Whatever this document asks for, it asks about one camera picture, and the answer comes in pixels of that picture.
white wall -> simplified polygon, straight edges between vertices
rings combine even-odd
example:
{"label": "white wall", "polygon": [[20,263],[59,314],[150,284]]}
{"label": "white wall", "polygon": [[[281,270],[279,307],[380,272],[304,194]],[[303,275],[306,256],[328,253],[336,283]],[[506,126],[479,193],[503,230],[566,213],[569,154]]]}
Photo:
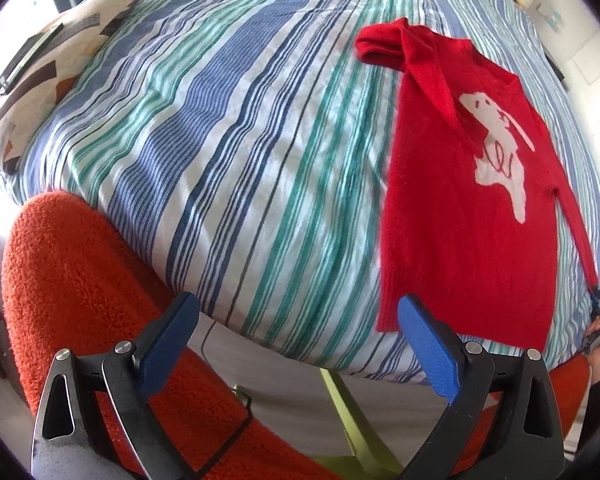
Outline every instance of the white wall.
{"label": "white wall", "polygon": [[[564,27],[555,32],[537,11],[542,3],[560,12]],[[558,66],[564,65],[600,29],[598,22],[582,0],[535,0],[526,10],[534,22],[542,44]]]}
{"label": "white wall", "polygon": [[6,379],[0,378],[0,438],[17,460],[31,470],[33,417]]}

white dog design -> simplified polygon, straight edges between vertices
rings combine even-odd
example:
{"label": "white dog design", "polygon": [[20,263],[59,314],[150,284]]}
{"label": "white dog design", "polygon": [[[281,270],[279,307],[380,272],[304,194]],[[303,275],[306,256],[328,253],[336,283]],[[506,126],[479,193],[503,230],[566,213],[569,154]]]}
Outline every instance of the white dog design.
{"label": "white dog design", "polygon": [[460,102],[488,131],[484,139],[484,154],[482,158],[475,159],[475,181],[481,186],[502,184],[511,197],[513,216],[523,224],[526,205],[525,168],[517,154],[518,145],[511,133],[511,125],[515,126],[532,152],[536,150],[534,144],[516,120],[487,94],[462,94]]}

patterned pillow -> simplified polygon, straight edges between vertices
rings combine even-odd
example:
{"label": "patterned pillow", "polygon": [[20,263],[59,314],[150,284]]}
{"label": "patterned pillow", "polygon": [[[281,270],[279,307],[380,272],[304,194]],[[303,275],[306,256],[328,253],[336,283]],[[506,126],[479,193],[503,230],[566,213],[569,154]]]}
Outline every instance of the patterned pillow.
{"label": "patterned pillow", "polygon": [[15,174],[36,130],[137,2],[87,0],[43,29],[63,25],[11,92],[0,95],[0,171]]}

black cable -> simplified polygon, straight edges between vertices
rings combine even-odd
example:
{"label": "black cable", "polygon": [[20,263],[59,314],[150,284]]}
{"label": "black cable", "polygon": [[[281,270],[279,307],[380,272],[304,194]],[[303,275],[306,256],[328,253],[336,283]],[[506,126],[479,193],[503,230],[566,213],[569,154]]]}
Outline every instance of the black cable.
{"label": "black cable", "polygon": [[[211,331],[216,326],[216,322],[217,321],[214,320],[214,322],[211,324],[209,329],[206,331],[206,334],[202,339],[202,344],[200,345],[200,355],[202,356],[203,361],[214,372],[216,372],[215,368],[212,367],[211,363],[209,362],[209,359],[206,358],[205,344],[206,344],[206,341],[209,339],[209,335],[211,334]],[[220,446],[219,449],[215,453],[213,453],[211,458],[209,460],[207,460],[205,462],[205,464],[197,471],[199,478],[204,477],[207,473],[209,473],[209,471],[211,471],[213,466],[215,466],[218,463],[218,461],[224,456],[224,454],[227,451],[229,451],[229,449],[231,449],[231,446],[238,441],[240,436],[244,433],[244,430],[246,430],[249,427],[249,424],[253,420],[253,412],[251,411],[251,401],[252,401],[251,397],[248,396],[246,393],[237,390],[236,388],[231,388],[231,390],[234,393],[240,394],[246,398],[246,403],[245,403],[244,407],[247,410],[247,416],[241,422],[240,426],[238,426],[238,428],[229,436],[229,438],[224,441],[224,444],[222,444],[222,446]]]}
{"label": "black cable", "polygon": [[[592,334],[595,334],[596,332],[598,332],[598,335],[596,336],[595,339],[589,341],[587,338],[589,338],[589,336],[591,336]],[[582,344],[582,348],[580,349],[580,351],[578,352],[578,354],[584,354],[587,355],[587,353],[589,352],[589,348],[590,346],[593,344],[594,341],[596,341],[598,338],[600,337],[600,328],[598,330],[596,330],[595,332],[592,332],[591,334],[589,334],[588,336],[585,336],[583,344]]]}
{"label": "black cable", "polygon": [[206,354],[205,354],[205,344],[206,344],[206,340],[209,339],[209,334],[211,334],[211,331],[213,330],[213,327],[216,326],[217,321],[214,320],[214,322],[211,324],[211,326],[209,327],[209,330],[206,331],[205,337],[202,339],[202,345],[200,345],[200,354],[202,355],[202,359],[204,360],[205,364],[211,368],[213,371],[216,371],[211,363],[209,362],[209,359],[206,358]]}

blue striped duvet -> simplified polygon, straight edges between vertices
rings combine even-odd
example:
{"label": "blue striped duvet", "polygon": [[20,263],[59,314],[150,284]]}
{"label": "blue striped duvet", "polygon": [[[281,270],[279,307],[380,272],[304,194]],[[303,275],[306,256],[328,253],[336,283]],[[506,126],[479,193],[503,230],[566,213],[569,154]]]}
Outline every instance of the blue striped duvet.
{"label": "blue striped duvet", "polygon": [[[421,381],[405,339],[374,331],[398,74],[357,62],[352,49],[362,27],[401,16],[470,38],[521,77],[600,273],[600,184],[512,0],[141,0],[40,128],[8,191],[18,202],[78,194],[169,286],[289,358]],[[589,315],[559,210],[558,240],[551,368],[575,353]]]}

